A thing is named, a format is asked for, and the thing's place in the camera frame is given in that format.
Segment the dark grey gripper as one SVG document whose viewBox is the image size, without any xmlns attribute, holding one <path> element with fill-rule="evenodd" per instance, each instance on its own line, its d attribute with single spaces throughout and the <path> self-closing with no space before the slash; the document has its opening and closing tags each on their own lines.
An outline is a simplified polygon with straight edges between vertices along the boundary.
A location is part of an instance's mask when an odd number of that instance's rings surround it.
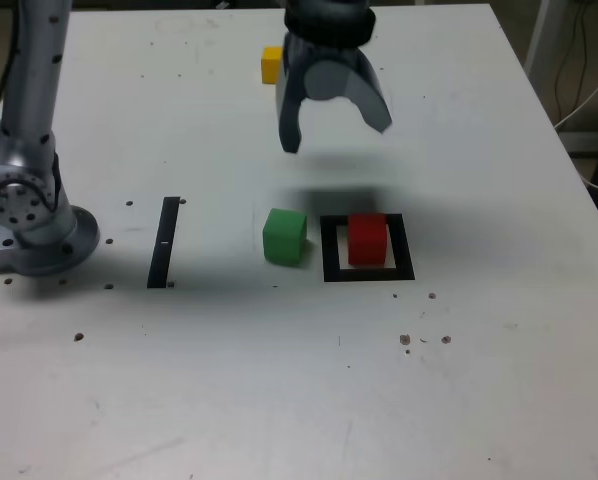
<svg viewBox="0 0 598 480">
<path fill-rule="evenodd" d="M 307 63 L 314 64 L 306 71 Z M 299 150 L 299 112 L 307 97 L 315 101 L 346 98 L 379 133 L 392 125 L 376 73 L 362 51 L 319 45 L 287 33 L 276 83 L 278 134 L 286 153 Z"/>
</svg>

